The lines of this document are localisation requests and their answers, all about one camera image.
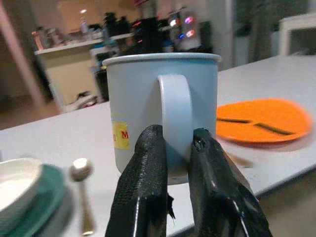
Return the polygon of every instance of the white bowl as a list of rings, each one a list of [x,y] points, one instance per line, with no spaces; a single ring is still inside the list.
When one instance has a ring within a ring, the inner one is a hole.
[[[12,230],[37,193],[42,162],[20,158],[0,162],[0,237]]]

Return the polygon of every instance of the orange plate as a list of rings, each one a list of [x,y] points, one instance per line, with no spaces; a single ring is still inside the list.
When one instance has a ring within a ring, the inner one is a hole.
[[[223,139],[249,142],[274,143],[298,139],[312,129],[312,119],[299,105],[283,99],[245,101],[217,108],[217,118],[251,120],[251,123],[217,121],[216,134]],[[278,134],[261,127],[264,123],[291,135]]]

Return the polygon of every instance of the yellow label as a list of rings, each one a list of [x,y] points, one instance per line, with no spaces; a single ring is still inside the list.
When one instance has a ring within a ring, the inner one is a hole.
[[[114,147],[129,150],[129,135],[127,123],[122,121],[112,121]]]

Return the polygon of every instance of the mug handle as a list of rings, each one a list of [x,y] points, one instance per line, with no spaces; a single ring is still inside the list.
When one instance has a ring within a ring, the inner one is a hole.
[[[189,162],[193,141],[190,88],[183,75],[162,75],[158,76],[158,81],[162,106],[162,132],[169,147],[168,172],[174,175],[175,171],[178,173],[175,176],[186,175],[186,163],[183,158]]]

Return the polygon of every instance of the mug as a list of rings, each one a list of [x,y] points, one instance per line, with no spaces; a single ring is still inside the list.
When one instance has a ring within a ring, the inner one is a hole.
[[[187,182],[193,130],[215,134],[217,71],[221,57],[157,53],[110,58],[107,66],[115,159],[122,173],[142,131],[163,127],[168,184]]]

